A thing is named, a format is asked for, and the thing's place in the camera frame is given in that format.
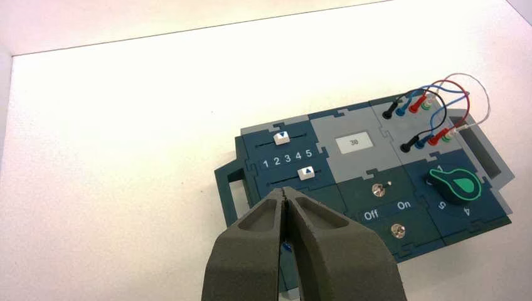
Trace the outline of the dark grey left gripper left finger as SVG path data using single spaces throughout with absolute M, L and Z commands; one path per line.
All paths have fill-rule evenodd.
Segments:
M 274 189 L 217 237 L 202 300 L 278 300 L 284 201 Z

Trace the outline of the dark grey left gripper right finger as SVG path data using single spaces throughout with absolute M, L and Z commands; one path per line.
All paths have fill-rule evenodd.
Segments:
M 396 260 L 375 231 L 291 187 L 285 203 L 301 300 L 406 300 Z

